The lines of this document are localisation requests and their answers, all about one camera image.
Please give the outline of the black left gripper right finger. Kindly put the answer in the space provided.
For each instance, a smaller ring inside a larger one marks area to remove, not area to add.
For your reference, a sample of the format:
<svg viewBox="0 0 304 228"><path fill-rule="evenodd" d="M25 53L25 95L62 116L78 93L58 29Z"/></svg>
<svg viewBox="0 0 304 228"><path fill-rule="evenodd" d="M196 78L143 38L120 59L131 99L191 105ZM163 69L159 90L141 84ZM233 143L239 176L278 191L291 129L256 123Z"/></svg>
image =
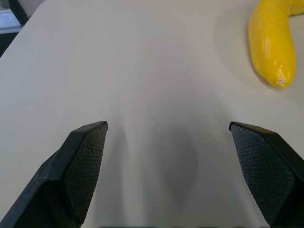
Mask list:
<svg viewBox="0 0 304 228"><path fill-rule="evenodd" d="M276 132L231 122L245 182L271 228L304 228L304 159Z"/></svg>

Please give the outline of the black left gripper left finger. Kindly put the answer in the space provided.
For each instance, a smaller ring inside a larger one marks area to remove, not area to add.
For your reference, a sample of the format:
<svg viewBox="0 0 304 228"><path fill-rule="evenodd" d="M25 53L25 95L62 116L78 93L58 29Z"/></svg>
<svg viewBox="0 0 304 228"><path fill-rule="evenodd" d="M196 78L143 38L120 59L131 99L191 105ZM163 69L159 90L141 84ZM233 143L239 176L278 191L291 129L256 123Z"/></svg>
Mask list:
<svg viewBox="0 0 304 228"><path fill-rule="evenodd" d="M99 177L108 123L72 131L31 178L0 228L80 228Z"/></svg>

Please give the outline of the yellow toy banana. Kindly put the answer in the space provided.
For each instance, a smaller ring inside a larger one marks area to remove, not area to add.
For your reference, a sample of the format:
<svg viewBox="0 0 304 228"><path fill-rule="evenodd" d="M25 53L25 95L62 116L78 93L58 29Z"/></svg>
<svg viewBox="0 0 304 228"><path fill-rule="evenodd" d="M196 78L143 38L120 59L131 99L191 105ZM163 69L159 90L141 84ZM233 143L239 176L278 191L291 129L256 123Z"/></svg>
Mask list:
<svg viewBox="0 0 304 228"><path fill-rule="evenodd" d="M252 63L269 84L291 85L296 72L296 55L289 17L304 13L304 0L259 0L248 22Z"/></svg>

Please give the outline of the dark window frame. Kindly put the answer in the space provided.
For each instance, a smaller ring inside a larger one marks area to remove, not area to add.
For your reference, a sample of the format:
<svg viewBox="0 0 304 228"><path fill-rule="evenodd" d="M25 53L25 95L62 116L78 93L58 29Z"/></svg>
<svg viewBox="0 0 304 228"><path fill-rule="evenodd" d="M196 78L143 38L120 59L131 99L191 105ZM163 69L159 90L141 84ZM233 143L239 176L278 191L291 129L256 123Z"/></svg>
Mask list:
<svg viewBox="0 0 304 228"><path fill-rule="evenodd" d="M44 0L0 0L0 57Z"/></svg>

